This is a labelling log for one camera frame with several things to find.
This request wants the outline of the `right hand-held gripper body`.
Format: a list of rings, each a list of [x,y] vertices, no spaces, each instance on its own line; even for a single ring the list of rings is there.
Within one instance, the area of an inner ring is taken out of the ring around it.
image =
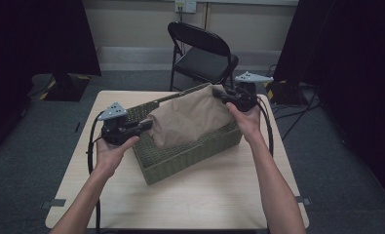
[[[274,79],[272,77],[246,71],[245,73],[236,76],[234,81],[235,91],[239,100],[237,108],[241,112],[247,112],[257,105],[256,84],[271,83]]]

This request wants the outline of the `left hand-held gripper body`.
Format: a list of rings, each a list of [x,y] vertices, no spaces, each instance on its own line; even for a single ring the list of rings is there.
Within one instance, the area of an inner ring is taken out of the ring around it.
[[[129,138],[140,135],[139,123],[128,121],[128,111],[118,102],[113,102],[98,117],[103,122],[101,137],[109,144],[122,145]]]

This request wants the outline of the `beige shorts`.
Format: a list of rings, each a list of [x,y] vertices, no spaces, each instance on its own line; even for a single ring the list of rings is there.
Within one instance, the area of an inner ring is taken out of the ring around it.
[[[152,110],[148,134],[160,148],[194,142],[234,121],[226,105],[212,91],[225,92],[221,85],[207,85],[198,91],[176,97]]]

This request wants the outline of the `green woven basket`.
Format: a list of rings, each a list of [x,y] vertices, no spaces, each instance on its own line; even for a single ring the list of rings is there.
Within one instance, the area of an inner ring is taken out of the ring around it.
[[[198,91],[207,85],[211,84],[200,85],[184,92],[131,107],[129,119],[131,121],[148,119],[147,115],[164,102]],[[145,181],[149,185],[237,145],[242,137],[235,119],[232,123],[205,134],[194,142],[166,148],[157,147],[148,132],[140,135],[139,142],[134,146],[134,152]]]

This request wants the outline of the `person's left hand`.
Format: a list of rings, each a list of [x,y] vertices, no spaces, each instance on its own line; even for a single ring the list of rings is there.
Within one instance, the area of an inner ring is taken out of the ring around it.
[[[112,177],[121,164],[125,152],[132,148],[138,140],[138,136],[133,136],[120,146],[109,144],[104,139],[98,140],[96,142],[95,172],[105,178]]]

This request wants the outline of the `person's right hand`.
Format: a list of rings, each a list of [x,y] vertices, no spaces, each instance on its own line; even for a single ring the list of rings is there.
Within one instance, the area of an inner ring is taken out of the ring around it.
[[[260,109],[253,107],[247,112],[241,112],[232,102],[227,102],[229,112],[234,116],[241,133],[248,143],[261,141],[263,135],[260,130]]]

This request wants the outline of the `black folding chair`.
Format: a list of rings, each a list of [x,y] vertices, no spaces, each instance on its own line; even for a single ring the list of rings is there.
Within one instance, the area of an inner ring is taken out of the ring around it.
[[[168,32],[173,40],[171,91],[176,72],[203,83],[234,86],[239,59],[220,36],[182,21],[170,22]]]

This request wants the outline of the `striped stand base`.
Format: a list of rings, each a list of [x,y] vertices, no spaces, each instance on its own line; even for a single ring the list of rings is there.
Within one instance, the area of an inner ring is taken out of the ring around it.
[[[37,96],[47,101],[78,102],[84,94],[91,77],[78,74],[66,74],[59,77],[51,75],[49,82],[40,90],[31,92],[28,96]]]
[[[264,84],[268,98],[272,103],[279,105],[306,105],[307,98],[298,85],[287,81]]]

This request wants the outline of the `black curtain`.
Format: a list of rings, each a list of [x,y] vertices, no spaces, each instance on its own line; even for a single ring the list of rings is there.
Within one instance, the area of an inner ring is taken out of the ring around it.
[[[385,189],[385,0],[298,0],[274,78],[317,86]]]
[[[0,0],[0,143],[38,74],[101,74],[83,0]]]

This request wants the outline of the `wall power outlet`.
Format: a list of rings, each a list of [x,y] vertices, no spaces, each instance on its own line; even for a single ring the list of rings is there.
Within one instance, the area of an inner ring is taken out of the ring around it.
[[[197,2],[195,0],[175,0],[174,10],[178,13],[195,14]]]

